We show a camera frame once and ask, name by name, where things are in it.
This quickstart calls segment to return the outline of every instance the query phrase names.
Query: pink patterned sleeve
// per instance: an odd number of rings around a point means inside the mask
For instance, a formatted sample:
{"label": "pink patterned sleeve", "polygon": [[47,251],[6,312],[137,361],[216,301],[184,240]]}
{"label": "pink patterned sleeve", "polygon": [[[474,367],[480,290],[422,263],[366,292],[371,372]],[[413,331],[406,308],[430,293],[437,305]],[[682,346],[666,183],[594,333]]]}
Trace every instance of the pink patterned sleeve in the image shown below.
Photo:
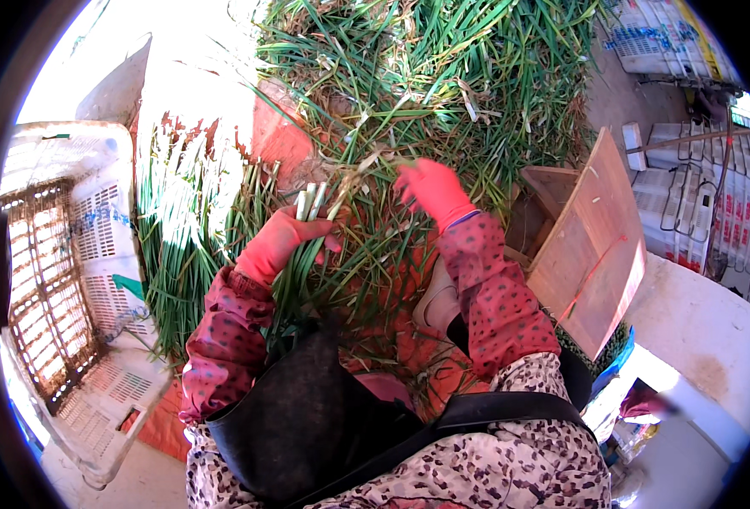
{"label": "pink patterned sleeve", "polygon": [[182,422],[201,422],[247,394],[267,356],[259,327],[270,325],[274,307],[270,291],[254,280],[229,267],[217,273],[186,344]]}
{"label": "pink patterned sleeve", "polygon": [[479,213],[437,241],[469,327],[473,370],[482,380],[525,355],[562,352],[519,264],[504,259],[504,237],[499,221]]}

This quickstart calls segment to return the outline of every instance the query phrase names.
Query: pink rubber glove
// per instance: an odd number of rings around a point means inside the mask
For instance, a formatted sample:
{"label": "pink rubber glove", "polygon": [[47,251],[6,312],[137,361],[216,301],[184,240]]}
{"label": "pink rubber glove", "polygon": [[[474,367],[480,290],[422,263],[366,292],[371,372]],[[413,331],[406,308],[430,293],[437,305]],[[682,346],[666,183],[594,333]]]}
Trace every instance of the pink rubber glove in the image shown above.
{"label": "pink rubber glove", "polygon": [[416,198],[409,209],[412,212],[425,210],[437,222],[440,232],[462,216],[477,210],[463,191],[460,178],[447,166],[430,159],[418,159],[413,165],[400,165],[398,171],[400,176],[394,186],[406,188],[401,201],[407,204]]}
{"label": "pink rubber glove", "polygon": [[[239,254],[236,268],[255,282],[269,286],[275,277],[287,266],[290,255],[302,242],[326,237],[324,245],[334,252],[340,251],[338,239],[329,235],[332,221],[296,221],[296,205],[282,207],[259,230],[247,247]],[[315,263],[322,264],[323,250],[315,257]]]}

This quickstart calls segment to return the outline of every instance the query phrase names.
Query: wooden box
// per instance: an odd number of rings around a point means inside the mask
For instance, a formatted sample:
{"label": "wooden box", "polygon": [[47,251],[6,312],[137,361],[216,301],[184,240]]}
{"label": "wooden box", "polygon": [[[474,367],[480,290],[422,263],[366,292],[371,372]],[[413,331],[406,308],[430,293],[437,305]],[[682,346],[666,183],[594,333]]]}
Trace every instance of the wooden box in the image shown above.
{"label": "wooden box", "polygon": [[591,360],[644,275],[646,248],[624,162],[601,129],[584,169],[527,166],[514,190],[506,256]]}

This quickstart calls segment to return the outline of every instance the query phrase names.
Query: black rubber apron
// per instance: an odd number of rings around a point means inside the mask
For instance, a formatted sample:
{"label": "black rubber apron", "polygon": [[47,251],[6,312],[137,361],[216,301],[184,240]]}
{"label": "black rubber apron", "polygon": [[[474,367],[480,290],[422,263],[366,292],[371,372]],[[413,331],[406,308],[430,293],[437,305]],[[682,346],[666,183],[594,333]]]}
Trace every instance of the black rubber apron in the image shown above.
{"label": "black rubber apron", "polygon": [[490,422],[554,419],[590,432],[570,402],[542,392],[452,397],[424,425],[401,402],[384,402],[338,362],[338,333],[299,342],[240,401],[206,420],[230,470],[270,507],[303,507],[387,473],[426,445]]}

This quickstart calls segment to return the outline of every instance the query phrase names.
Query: shoe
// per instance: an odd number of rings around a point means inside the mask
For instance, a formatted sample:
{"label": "shoe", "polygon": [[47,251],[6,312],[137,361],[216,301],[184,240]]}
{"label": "shoe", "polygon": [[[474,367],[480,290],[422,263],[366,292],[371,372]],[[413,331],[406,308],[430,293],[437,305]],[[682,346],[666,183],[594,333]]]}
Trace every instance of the shoe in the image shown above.
{"label": "shoe", "polygon": [[429,288],[411,313],[411,320],[422,327],[431,327],[446,334],[448,324],[460,314],[457,287],[446,270],[446,262],[438,257],[434,263]]}

